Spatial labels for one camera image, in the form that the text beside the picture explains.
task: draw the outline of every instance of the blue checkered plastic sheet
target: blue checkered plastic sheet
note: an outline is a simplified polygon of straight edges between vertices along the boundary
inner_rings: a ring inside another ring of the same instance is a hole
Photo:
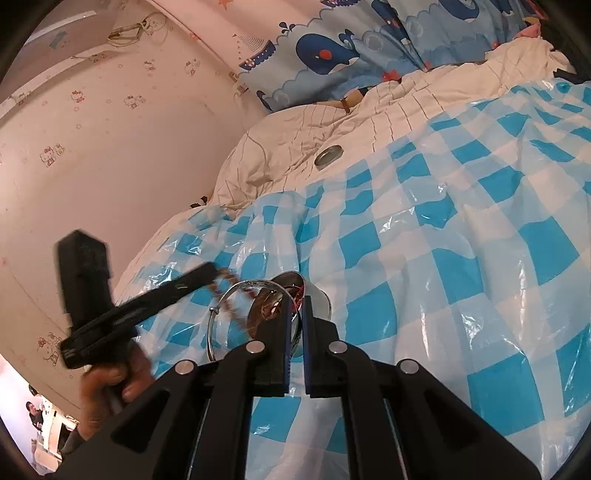
[[[344,173],[180,224],[122,299],[204,261],[242,278],[299,270],[341,339],[414,358],[549,478],[591,419],[591,87],[552,80],[446,112]],[[210,293],[142,324],[161,374],[205,362]],[[216,328],[231,348],[240,332]],[[257,399],[247,478],[348,477],[337,399]]]

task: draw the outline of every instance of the hello kitty wallpaper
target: hello kitty wallpaper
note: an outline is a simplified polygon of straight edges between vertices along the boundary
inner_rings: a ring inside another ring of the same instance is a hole
[[[74,417],[54,243],[76,228],[106,241],[115,283],[266,115],[251,92],[239,110],[229,69],[150,4],[117,4],[116,27],[151,15],[139,41],[67,59],[0,103],[0,354]]]

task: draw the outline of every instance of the cartoon whale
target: cartoon whale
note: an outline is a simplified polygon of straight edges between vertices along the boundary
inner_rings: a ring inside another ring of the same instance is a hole
[[[304,65],[319,75],[338,72],[359,58],[359,53],[350,39],[352,35],[348,30],[339,35],[341,42],[348,46],[345,48],[324,35],[307,33],[297,41],[295,53]]]
[[[327,7],[350,7],[357,5],[361,0],[320,0],[320,3]]]
[[[511,15],[513,15],[515,13],[513,11],[513,7],[509,3],[509,0],[491,0],[491,2],[506,17],[510,17]]]
[[[371,8],[386,22],[386,26],[384,27],[386,32],[404,44],[410,43],[406,30],[400,23],[398,12],[395,8],[381,0],[371,2]]]
[[[466,22],[474,22],[480,13],[480,9],[474,0],[439,0],[445,10],[454,17]]]

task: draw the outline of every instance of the bedsheet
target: bedsheet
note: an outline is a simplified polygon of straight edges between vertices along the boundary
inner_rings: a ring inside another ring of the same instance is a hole
[[[495,98],[518,83],[571,70],[568,60],[541,38],[519,38],[487,54],[482,64],[443,66],[405,75],[370,90],[350,115],[307,105],[274,113],[251,128],[223,164],[213,203],[240,212],[258,196],[291,190],[343,171],[442,111]],[[322,171],[318,153],[341,145],[343,156]]]

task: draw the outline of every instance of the person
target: person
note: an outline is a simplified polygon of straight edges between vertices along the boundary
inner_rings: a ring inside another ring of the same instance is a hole
[[[32,402],[27,402],[27,410],[29,411],[29,417],[31,418],[31,423],[33,426],[41,431],[43,427],[43,412],[35,407]]]
[[[77,427],[61,449],[62,458],[90,439],[113,416],[105,389],[125,381],[121,396],[125,403],[131,403],[154,383],[151,367],[150,360],[139,345],[134,343],[127,365],[94,365],[82,375],[80,379],[82,412]],[[46,475],[46,478],[51,478],[51,474]]]

